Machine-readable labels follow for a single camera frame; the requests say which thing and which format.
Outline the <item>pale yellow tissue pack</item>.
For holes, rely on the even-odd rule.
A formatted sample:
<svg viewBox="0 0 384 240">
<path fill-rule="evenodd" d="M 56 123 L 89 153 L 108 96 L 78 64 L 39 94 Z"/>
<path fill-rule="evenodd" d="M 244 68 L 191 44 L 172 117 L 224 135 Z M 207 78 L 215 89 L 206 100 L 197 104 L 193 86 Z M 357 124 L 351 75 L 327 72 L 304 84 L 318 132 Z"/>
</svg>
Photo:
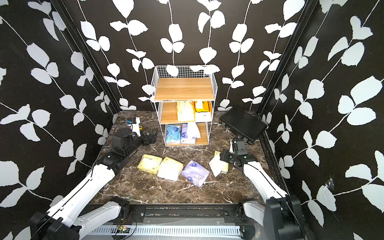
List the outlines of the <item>pale yellow tissue pack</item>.
<svg viewBox="0 0 384 240">
<path fill-rule="evenodd" d="M 214 157 L 209 162 L 214 177 L 217 177 L 219 174 L 227 174 L 229 170 L 229 164 L 220 160 L 220 153 L 215 151 Z"/>
</svg>

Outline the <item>light yellow tissue pack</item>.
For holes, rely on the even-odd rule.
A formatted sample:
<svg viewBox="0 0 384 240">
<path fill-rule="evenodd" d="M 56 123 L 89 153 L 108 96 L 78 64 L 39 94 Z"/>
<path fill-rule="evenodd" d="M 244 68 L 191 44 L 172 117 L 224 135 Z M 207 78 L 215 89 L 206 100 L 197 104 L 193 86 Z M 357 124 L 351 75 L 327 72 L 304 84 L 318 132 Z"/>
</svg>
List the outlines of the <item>light yellow tissue pack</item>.
<svg viewBox="0 0 384 240">
<path fill-rule="evenodd" d="M 161 157 L 144 154 L 139 162 L 138 169 L 146 173 L 157 175 L 162 161 L 163 159 Z"/>
</svg>

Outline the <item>orange-yellow tissue pack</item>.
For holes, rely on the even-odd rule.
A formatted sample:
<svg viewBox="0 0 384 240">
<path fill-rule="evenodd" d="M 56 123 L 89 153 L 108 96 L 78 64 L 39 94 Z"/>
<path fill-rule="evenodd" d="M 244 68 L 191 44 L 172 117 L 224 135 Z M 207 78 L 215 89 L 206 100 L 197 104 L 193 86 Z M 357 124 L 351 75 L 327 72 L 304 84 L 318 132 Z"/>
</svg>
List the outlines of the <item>orange-yellow tissue pack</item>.
<svg viewBox="0 0 384 240">
<path fill-rule="evenodd" d="M 177 181 L 184 165 L 169 157 L 165 157 L 159 166 L 157 176 L 162 179 Z"/>
</svg>

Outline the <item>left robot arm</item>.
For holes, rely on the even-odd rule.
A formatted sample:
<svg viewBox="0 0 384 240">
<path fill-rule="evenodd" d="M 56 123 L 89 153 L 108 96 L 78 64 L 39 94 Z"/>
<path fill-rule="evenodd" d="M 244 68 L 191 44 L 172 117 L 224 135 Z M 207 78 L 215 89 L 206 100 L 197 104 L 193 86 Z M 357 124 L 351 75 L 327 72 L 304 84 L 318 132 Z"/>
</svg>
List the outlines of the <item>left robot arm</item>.
<svg viewBox="0 0 384 240">
<path fill-rule="evenodd" d="M 96 161 L 87 176 L 46 213 L 31 218 L 32 240 L 81 240 L 86 235 L 118 218 L 128 216 L 129 202 L 117 199 L 85 215 L 81 212 L 94 196 L 110 182 L 142 146 L 157 142 L 158 130 L 141 133 L 133 126 L 118 130 L 112 136 L 112 148 Z"/>
</svg>

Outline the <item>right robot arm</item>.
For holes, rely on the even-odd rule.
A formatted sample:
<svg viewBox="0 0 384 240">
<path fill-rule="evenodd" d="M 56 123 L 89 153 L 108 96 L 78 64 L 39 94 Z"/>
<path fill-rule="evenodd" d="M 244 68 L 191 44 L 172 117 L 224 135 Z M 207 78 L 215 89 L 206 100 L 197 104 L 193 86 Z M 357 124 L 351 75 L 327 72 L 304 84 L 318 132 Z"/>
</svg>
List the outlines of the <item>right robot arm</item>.
<svg viewBox="0 0 384 240">
<path fill-rule="evenodd" d="M 243 170 L 254 184 L 265 205 L 255 201 L 243 203 L 248 218 L 263 226 L 270 240 L 303 240 L 306 232 L 300 200 L 281 189 L 264 171 L 263 167 L 246 149 L 242 138 L 233 138 L 229 150 L 220 153 L 220 160 Z"/>
</svg>

